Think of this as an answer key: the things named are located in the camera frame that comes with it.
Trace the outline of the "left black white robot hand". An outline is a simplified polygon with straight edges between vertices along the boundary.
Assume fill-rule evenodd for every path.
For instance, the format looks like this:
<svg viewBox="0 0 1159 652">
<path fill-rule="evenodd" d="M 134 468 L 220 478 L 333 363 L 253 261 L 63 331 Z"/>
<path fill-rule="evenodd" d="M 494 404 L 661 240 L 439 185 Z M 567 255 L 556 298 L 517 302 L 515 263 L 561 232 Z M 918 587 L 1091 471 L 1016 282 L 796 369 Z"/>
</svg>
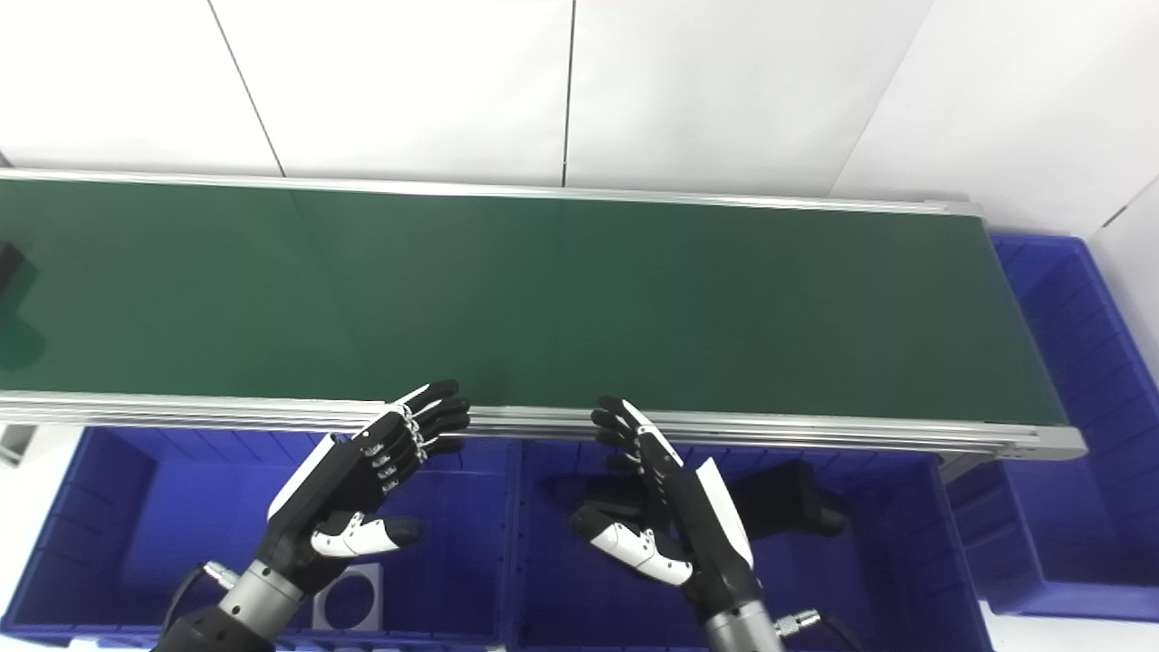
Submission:
<svg viewBox="0 0 1159 652">
<path fill-rule="evenodd" d="M 379 510 L 431 455 L 461 450 L 449 434 L 468 426 L 469 401 L 447 379 L 378 408 L 352 435 L 325 435 L 274 497 L 256 573 L 311 598 L 356 558 L 421 541 L 418 519 Z"/>
</svg>

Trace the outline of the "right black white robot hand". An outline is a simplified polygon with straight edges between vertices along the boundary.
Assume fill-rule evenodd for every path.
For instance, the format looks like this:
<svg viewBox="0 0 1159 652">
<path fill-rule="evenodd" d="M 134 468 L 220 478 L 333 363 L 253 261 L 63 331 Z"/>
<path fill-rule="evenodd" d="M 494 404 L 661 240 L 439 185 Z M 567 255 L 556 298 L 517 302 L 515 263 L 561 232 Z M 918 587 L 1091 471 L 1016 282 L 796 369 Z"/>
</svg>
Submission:
<svg viewBox="0 0 1159 652">
<path fill-rule="evenodd" d="M 748 532 L 713 459 L 685 463 L 628 400 L 604 395 L 590 417 L 596 440 L 619 450 L 608 466 L 642 488 L 643 511 L 628 519 L 584 501 L 569 519 L 573 532 L 637 574 L 681 589 L 701 624 L 761 602 Z"/>
</svg>

